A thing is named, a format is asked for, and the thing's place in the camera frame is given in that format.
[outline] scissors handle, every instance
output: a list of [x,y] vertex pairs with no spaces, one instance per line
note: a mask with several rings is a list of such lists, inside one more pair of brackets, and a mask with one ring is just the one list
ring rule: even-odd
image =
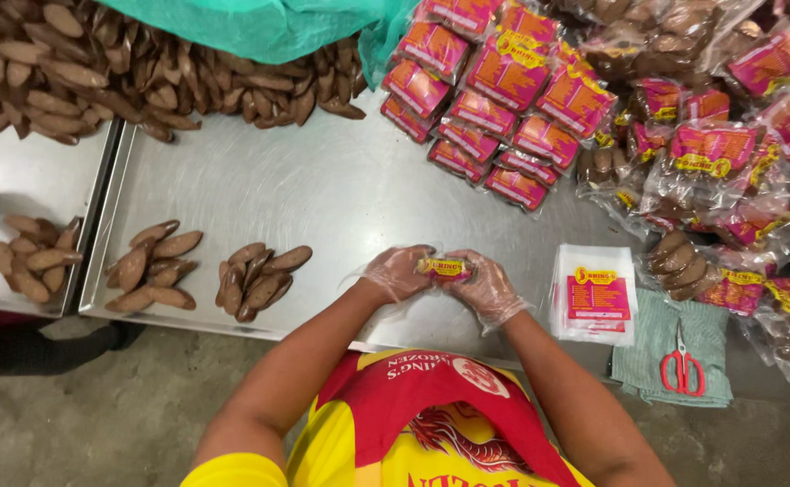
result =
[[[669,382],[668,365],[669,361],[672,359],[675,359],[677,387],[672,387]],[[696,389],[694,391],[689,388],[689,364],[695,366]],[[702,397],[705,393],[705,373],[702,370],[702,364],[700,364],[698,360],[695,360],[690,354],[681,355],[680,352],[674,350],[671,354],[662,357],[662,362],[660,362],[660,379],[662,380],[663,387],[679,394]]]

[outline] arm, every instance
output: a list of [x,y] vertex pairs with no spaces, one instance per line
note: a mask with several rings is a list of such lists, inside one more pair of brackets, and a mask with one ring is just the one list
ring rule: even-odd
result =
[[478,269],[473,282],[445,288],[472,306],[484,322],[503,326],[573,465],[598,487],[675,485],[611,393],[524,311],[527,304],[502,267],[473,250],[447,256],[465,258]]
[[350,342],[382,305],[427,289],[416,275],[426,246],[389,249],[328,308],[287,335],[245,375],[199,441],[193,466],[236,452],[258,453],[286,470],[281,440],[311,405]]
[[611,393],[526,311],[503,325],[566,456],[597,486],[675,485]]

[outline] plastic glove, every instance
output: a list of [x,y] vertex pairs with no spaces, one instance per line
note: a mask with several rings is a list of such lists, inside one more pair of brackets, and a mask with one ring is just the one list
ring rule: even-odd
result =
[[476,310],[482,335],[498,329],[509,318],[531,305],[521,299],[503,267],[476,250],[455,250],[446,257],[462,258],[474,267],[473,278],[461,282],[444,282],[448,293],[464,300]]
[[379,285],[392,303],[400,303],[432,286],[433,281],[418,273],[416,268],[418,260],[435,252],[437,250],[430,245],[392,247],[368,264],[363,277]]

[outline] red apron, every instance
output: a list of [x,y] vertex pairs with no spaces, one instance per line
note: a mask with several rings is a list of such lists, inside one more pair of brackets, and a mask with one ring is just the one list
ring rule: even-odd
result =
[[579,487],[530,400],[506,376],[476,360],[428,350],[394,354],[357,371],[360,356],[344,355],[317,400],[318,409],[330,400],[350,406],[357,469],[382,461],[425,408],[463,401],[485,415],[536,475],[560,487]]

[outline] black pants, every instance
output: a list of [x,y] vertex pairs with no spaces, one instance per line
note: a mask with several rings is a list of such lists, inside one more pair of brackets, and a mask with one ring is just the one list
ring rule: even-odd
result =
[[51,320],[0,326],[0,375],[58,375],[95,360],[120,341],[115,326],[82,338],[50,340],[39,328]]

